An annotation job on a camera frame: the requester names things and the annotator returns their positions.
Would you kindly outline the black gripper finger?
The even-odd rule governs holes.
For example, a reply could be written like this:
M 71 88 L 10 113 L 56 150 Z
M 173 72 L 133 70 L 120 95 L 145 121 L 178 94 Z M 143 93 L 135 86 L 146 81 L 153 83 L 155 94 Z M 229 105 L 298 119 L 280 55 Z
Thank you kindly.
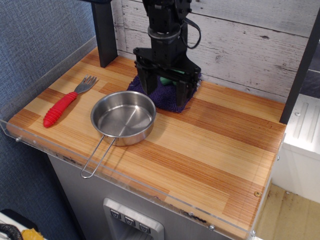
M 190 82 L 178 81 L 176 84 L 176 104 L 183 107 L 192 97 L 193 85 Z
M 158 73 L 157 68 L 137 68 L 138 77 L 143 91 L 150 95 L 158 87 Z

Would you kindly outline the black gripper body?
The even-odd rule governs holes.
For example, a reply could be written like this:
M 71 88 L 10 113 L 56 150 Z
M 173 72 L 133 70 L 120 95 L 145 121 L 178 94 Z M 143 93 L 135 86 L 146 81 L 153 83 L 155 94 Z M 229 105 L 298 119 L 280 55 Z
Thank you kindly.
M 187 29 L 172 29 L 171 31 L 148 30 L 151 40 L 150 48 L 136 47 L 135 67 L 158 69 L 158 76 L 164 76 L 168 71 L 183 71 L 179 81 L 189 82 L 193 87 L 200 80 L 201 68 L 187 57 L 187 49 L 194 49 L 197 45 L 188 45 Z

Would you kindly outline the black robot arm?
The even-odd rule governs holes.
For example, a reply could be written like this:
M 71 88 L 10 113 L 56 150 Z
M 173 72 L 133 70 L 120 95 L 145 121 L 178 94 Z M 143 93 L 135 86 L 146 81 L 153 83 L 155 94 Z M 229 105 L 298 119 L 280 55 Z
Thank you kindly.
M 158 78 L 164 77 L 176 84 L 176 104 L 181 107 L 192 97 L 200 82 L 201 68 L 187 56 L 188 27 L 200 27 L 187 18 L 192 11 L 189 0 L 144 0 L 149 19 L 147 29 L 150 48 L 136 47 L 135 67 L 146 94 L 154 92 Z

